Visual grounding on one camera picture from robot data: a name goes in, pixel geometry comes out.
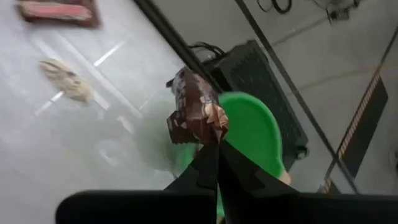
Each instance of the chocolate packet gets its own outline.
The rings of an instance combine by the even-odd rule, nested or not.
[[[220,143],[229,123],[214,89],[187,67],[167,85],[172,88],[177,106],[167,119],[172,142]]]
[[[95,0],[18,0],[17,9],[27,22],[60,21],[84,27],[100,24]]]

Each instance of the wire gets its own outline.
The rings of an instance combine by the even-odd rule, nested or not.
[[[271,6],[269,6],[268,9],[264,9],[264,8],[261,6],[261,4],[260,4],[260,0],[257,0],[257,5],[260,7],[261,11],[263,11],[263,12],[270,12],[271,9],[274,7],[274,5],[271,3]]]
[[[285,9],[282,9],[281,7],[279,7],[277,0],[272,0],[272,5],[274,6],[275,10],[279,14],[283,15],[283,14],[288,13],[292,9],[292,0],[288,0],[287,6]]]
[[[325,7],[322,7],[321,4],[319,4],[319,2],[317,2],[317,0],[311,0],[311,2],[313,2],[313,3],[314,3],[316,6],[318,6],[320,9],[323,9],[323,10],[327,10],[327,9],[328,9],[329,3],[328,3]]]
[[[197,42],[193,45],[189,45],[189,47],[191,49],[197,49],[197,48],[207,49],[210,52],[213,52],[216,55],[216,57],[222,57],[225,55],[225,52],[221,48],[215,45],[207,44],[206,42]]]

